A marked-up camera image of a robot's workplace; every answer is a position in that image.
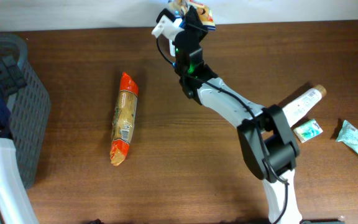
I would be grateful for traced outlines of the orange cracker snack pack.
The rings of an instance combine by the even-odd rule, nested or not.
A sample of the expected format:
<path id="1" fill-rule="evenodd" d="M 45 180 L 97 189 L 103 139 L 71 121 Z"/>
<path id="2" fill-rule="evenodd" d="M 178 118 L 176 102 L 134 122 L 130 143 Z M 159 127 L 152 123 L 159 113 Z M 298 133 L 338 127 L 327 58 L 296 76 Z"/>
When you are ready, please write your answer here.
<path id="1" fill-rule="evenodd" d="M 126 73 L 122 73 L 119 94 L 114 108 L 111 134 L 111 164 L 118 166 L 127 157 L 135 128 L 139 87 Z"/>

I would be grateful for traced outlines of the white wet wipes pack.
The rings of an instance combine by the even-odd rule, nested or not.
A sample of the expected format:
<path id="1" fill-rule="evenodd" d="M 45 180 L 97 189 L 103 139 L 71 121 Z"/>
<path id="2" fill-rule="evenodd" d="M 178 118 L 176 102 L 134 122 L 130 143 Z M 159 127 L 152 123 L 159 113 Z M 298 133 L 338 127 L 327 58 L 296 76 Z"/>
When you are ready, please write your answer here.
<path id="1" fill-rule="evenodd" d="M 196 9 L 201 23 L 208 30 L 216 30 L 216 25 L 213 20 L 212 10 L 205 4 L 195 0 L 169 0 L 168 8 L 173 11 L 175 16 L 184 18 L 185 14 L 189 11 L 190 7 Z"/>

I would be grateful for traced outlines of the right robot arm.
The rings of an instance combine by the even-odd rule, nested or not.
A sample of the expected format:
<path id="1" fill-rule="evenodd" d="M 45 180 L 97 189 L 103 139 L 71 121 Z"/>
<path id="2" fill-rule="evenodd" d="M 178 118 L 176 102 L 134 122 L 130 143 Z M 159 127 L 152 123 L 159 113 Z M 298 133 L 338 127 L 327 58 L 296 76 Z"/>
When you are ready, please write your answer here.
<path id="1" fill-rule="evenodd" d="M 183 17 L 165 8 L 156 23 L 152 35 L 163 35 L 175 47 L 171 65 L 184 94 L 236 128 L 244 162 L 264 186 L 269 222 L 301 223 L 293 186 L 300 150 L 283 109 L 245 99 L 205 64 L 200 42 L 208 30 L 194 7 Z"/>

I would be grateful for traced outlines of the teal sachet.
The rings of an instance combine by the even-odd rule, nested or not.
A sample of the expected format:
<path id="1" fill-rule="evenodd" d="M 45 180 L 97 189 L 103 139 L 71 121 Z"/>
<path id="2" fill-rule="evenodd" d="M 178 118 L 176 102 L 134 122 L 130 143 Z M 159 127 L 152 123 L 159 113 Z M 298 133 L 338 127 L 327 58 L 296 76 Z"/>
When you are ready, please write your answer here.
<path id="1" fill-rule="evenodd" d="M 358 129 L 344 120 L 336 142 L 343 142 L 358 154 Z"/>

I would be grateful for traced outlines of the white bamboo print tube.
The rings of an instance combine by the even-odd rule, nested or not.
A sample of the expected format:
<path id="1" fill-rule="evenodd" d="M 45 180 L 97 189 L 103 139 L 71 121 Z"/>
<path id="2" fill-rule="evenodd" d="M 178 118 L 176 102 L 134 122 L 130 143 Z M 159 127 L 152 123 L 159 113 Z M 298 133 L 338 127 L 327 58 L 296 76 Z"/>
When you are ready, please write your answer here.
<path id="1" fill-rule="evenodd" d="M 311 110 L 324 96 L 327 91 L 324 86 L 316 85 L 310 88 L 295 100 L 283 107 L 284 115 L 289 127 L 296 124 Z"/>

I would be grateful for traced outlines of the small teal tissue pack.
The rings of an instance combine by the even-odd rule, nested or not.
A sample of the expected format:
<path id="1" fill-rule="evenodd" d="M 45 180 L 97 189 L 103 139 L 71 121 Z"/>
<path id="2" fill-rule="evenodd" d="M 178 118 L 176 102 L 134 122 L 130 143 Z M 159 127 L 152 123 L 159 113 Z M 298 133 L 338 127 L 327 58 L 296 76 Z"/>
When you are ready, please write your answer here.
<path id="1" fill-rule="evenodd" d="M 323 130 L 315 119 L 309 120 L 301 126 L 293 130 L 301 143 L 307 142 L 310 139 L 320 135 Z"/>

